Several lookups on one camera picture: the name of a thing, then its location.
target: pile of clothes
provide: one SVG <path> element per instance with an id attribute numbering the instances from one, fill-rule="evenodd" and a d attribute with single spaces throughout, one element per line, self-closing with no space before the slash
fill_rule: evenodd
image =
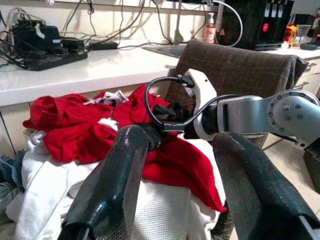
<path id="1" fill-rule="evenodd" d="M 6 186 L 10 198 L 0 199 L 8 220 L 0 226 L 0 239 L 58 238 L 73 199 L 108 154 L 118 129 L 150 122 L 145 89 L 142 85 L 128 97 L 117 91 L 93 100 L 69 94 L 34 101 L 23 122 L 27 152 L 1 162 L 1 171 L 6 162 L 15 169 L 15 177 L 4 180 L 17 188 L 11 194 L 13 187 Z M 169 105 L 152 94 L 148 100 L 151 109 Z M 168 134 L 147 154 L 132 239 L 211 239 L 225 198 L 210 144 Z"/>

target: red object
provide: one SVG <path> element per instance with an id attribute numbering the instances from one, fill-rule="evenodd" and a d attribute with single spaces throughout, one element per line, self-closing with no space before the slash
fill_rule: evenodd
<path id="1" fill-rule="evenodd" d="M 269 28 L 269 23 L 266 22 L 265 24 L 263 24 L 262 31 L 266 32 L 268 31 L 268 28 Z"/>
<path id="2" fill-rule="evenodd" d="M 115 108 L 102 103 L 83 105 L 88 99 L 79 94 L 40 97 L 32 104 L 31 118 L 23 125 L 47 132 L 43 141 L 56 161 L 96 162 L 105 158 L 116 136 L 115 131 L 98 124 L 101 118 L 112 114 L 120 127 L 150 121 L 144 104 L 145 89 L 146 86 L 140 86 L 128 97 L 128 102 Z M 159 97 L 151 94 L 148 97 L 152 109 L 157 104 L 168 106 Z M 220 212 L 226 210 L 215 186 L 210 160 L 174 134 L 166 136 L 160 147 L 147 154 L 142 177 L 156 183 L 189 188 L 210 208 Z"/>

